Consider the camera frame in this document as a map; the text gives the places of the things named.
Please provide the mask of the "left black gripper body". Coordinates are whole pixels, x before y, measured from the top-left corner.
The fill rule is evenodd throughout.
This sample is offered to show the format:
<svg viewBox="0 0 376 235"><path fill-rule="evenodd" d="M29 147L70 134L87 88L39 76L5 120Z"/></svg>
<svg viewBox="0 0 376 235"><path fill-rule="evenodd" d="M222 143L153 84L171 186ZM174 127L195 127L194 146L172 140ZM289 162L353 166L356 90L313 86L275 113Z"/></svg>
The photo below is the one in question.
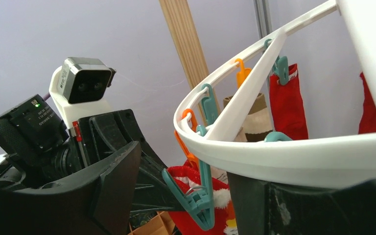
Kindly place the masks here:
<svg viewBox="0 0 376 235"><path fill-rule="evenodd" d="M58 150L58 178L63 178L84 169L85 164L95 164L132 141L142 139L140 131L131 131L138 127L131 109L113 111L76 122L78 137L71 137Z"/></svg>

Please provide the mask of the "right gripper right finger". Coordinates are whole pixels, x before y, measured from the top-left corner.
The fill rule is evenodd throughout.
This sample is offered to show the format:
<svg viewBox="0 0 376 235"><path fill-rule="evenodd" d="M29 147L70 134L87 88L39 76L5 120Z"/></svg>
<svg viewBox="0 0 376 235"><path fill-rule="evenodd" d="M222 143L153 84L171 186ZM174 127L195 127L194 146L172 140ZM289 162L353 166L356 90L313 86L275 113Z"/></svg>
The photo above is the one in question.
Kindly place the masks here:
<svg viewBox="0 0 376 235"><path fill-rule="evenodd" d="M241 235L376 235L376 180L308 188L228 174Z"/></svg>

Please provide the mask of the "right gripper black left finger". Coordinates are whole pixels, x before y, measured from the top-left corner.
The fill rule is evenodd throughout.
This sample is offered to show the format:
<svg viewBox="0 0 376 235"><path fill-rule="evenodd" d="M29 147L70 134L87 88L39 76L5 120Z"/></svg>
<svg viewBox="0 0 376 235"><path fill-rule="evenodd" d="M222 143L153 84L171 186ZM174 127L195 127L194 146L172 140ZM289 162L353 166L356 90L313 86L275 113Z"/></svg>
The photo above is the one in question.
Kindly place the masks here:
<svg viewBox="0 0 376 235"><path fill-rule="evenodd" d="M141 159L133 141L39 189L0 189L0 235L124 235Z"/></svg>

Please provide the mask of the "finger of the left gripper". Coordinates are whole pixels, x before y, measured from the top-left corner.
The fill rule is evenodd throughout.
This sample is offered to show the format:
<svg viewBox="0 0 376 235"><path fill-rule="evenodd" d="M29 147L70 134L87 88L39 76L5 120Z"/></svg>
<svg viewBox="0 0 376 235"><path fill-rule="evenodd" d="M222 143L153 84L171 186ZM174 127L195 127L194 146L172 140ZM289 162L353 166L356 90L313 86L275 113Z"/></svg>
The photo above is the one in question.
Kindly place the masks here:
<svg viewBox="0 0 376 235"><path fill-rule="evenodd" d="M183 211L184 208L163 180L166 165L146 141L141 141L141 163L135 186L131 214Z"/></svg>

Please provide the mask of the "red white patterned sock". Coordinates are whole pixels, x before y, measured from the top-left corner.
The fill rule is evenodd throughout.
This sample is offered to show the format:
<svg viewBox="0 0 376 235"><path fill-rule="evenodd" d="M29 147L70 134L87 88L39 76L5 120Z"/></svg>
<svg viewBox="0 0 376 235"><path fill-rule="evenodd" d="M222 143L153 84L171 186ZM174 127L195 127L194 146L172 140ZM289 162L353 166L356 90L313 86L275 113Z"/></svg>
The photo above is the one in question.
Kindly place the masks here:
<svg viewBox="0 0 376 235"><path fill-rule="evenodd" d="M183 235L238 234L227 173L200 162L186 161L162 171L162 177L183 207L170 217Z"/></svg>

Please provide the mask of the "beige brown striped sock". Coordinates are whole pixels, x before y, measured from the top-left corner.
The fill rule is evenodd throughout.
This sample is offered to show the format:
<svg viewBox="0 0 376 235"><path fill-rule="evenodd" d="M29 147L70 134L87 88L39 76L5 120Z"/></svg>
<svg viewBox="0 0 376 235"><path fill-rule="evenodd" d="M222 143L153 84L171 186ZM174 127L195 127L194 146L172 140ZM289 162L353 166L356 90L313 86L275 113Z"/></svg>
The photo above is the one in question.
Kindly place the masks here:
<svg viewBox="0 0 376 235"><path fill-rule="evenodd" d="M263 141L272 131L273 127L264 94L259 93L234 141Z"/></svg>

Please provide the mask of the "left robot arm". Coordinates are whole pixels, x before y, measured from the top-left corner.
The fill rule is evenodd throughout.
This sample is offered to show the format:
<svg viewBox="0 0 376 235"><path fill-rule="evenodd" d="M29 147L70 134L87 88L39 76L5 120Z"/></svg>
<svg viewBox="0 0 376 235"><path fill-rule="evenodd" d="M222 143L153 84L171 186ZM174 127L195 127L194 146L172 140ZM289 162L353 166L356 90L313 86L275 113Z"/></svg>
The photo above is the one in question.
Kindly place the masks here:
<svg viewBox="0 0 376 235"><path fill-rule="evenodd" d="M163 180L166 165L146 141L131 109L85 116L69 129L35 95L0 115L0 147L26 173L29 186L76 173L133 141L141 145L141 162L131 214L182 211Z"/></svg>

